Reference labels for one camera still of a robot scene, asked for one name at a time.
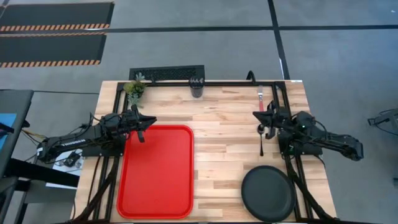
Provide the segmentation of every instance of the small succulent plant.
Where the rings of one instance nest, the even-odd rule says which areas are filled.
[[[139,106],[139,100],[144,93],[145,84],[141,81],[145,80],[145,76],[140,73],[136,75],[136,79],[124,84],[123,89],[126,91],[127,99],[132,105]]]

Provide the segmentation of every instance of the round black plate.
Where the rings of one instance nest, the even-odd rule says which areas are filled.
[[[243,179],[242,199],[253,216],[273,223],[292,213],[296,194],[293,184],[282,171],[272,166],[258,166]]]

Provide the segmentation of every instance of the gray concrete floor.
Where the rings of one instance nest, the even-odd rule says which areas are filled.
[[[11,0],[11,4],[32,3]],[[55,1],[42,2],[93,2]],[[277,0],[281,26],[398,24],[394,0]],[[117,0],[111,27],[269,26],[263,0]],[[398,105],[398,30],[286,31],[282,40],[290,76],[306,87],[312,113],[331,132],[351,134],[364,144],[365,159],[351,162],[325,151],[326,171],[340,218],[396,223],[398,137],[367,125],[367,118]],[[0,88],[99,91],[103,80],[125,80],[129,68],[205,65],[208,79],[281,79],[272,31],[108,34],[103,61],[93,67],[7,68]],[[36,93],[27,119],[48,136],[69,132],[94,112],[96,96]],[[35,147],[22,137],[13,157],[26,159]],[[14,196],[5,223],[12,223]],[[72,201],[29,206],[24,223],[61,222]]]

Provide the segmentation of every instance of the butcher block tabletop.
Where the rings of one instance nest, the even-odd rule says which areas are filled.
[[[121,81],[105,81],[99,93],[95,116],[112,113],[116,88]],[[309,112],[304,85],[298,81],[283,81],[286,84],[292,114]],[[263,87],[263,102],[266,107],[272,100],[271,87]],[[121,93],[119,113],[125,93]],[[184,124],[194,134],[194,199],[192,212],[181,220],[127,220],[116,209],[121,173],[113,199],[111,222],[259,222],[244,207],[241,199],[243,177],[259,165],[274,166],[286,173],[285,162],[279,153],[277,137],[264,139],[264,156],[259,155],[260,139],[257,133],[258,120],[252,115],[259,111],[257,86],[206,86],[201,98],[194,98],[187,86],[147,87],[141,99],[140,113],[156,116],[155,124]],[[87,157],[83,164],[75,204],[76,215],[87,205],[90,185],[97,157]],[[102,159],[99,161],[93,185],[93,198],[98,188]],[[314,156],[302,156],[303,169],[309,191],[329,213],[335,217],[335,207],[323,164]],[[108,163],[108,171],[113,160]],[[301,216],[306,217],[302,194],[297,189]],[[108,190],[103,196],[99,218],[104,218]],[[294,221],[294,213],[286,221]]]

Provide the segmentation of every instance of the red tray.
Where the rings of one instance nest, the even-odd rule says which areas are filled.
[[[176,219],[193,205],[193,133],[188,126],[152,125],[140,143],[126,142],[117,208],[124,218]]]

